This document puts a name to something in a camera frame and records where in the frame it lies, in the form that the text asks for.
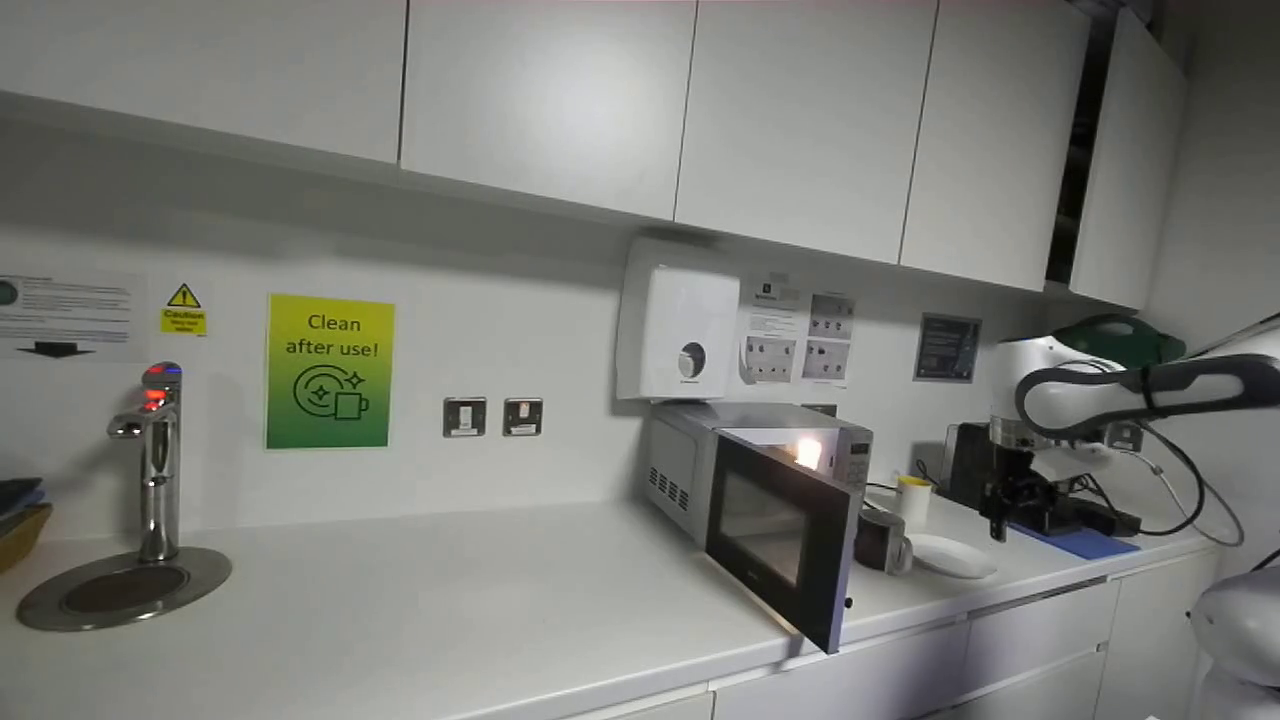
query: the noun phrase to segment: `microwave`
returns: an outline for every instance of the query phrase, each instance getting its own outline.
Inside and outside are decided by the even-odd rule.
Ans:
[[[642,498],[837,651],[867,459],[867,428],[798,406],[656,406]]]

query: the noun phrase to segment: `warning sign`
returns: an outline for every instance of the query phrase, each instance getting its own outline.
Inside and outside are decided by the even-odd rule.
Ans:
[[[165,311],[162,311],[162,332],[165,335],[208,335],[208,317],[192,286],[182,286]]]

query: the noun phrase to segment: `tap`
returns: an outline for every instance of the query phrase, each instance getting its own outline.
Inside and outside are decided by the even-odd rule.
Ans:
[[[111,419],[116,442],[140,442],[140,565],[177,561],[182,406],[183,370],[144,370],[140,408]]]

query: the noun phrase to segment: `white wall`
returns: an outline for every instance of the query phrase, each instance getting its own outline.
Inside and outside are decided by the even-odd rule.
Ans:
[[[0,124],[0,267],[132,271],[144,287],[136,363],[0,356],[0,475],[43,474],[50,535],[116,535],[132,516],[132,450],[105,423],[140,363],[187,370],[183,525],[253,527],[404,511],[612,500],[628,491],[642,406],[612,399],[612,329],[625,220],[561,220],[408,188],[256,170],[245,160]],[[824,255],[731,243],[861,305],[848,385],[738,389],[824,399],[877,428],[877,474],[915,442],[992,412],[976,385],[913,385],[922,311],[985,320],[985,344],[1023,332],[1037,297]],[[156,317],[192,286],[211,335],[162,335]],[[267,297],[398,305],[394,450],[267,451]],[[539,442],[439,442],[446,396],[544,396]]]
[[[1194,95],[1148,317],[1194,347],[1280,311],[1280,4],[1203,4]],[[1252,546],[1227,571],[1280,546],[1280,415],[1169,423],[1237,500]]]

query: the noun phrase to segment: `upper cabinet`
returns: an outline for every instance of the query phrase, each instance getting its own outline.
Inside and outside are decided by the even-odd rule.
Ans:
[[[411,0],[408,174],[671,217],[695,0]]]
[[[404,0],[0,0],[0,94],[398,160]]]
[[[1184,73],[1120,14],[1069,287],[1140,310],[1152,287],[1184,111]]]
[[[1046,287],[1087,20],[942,0],[902,266]]]
[[[897,266],[937,0],[702,0],[682,223]]]

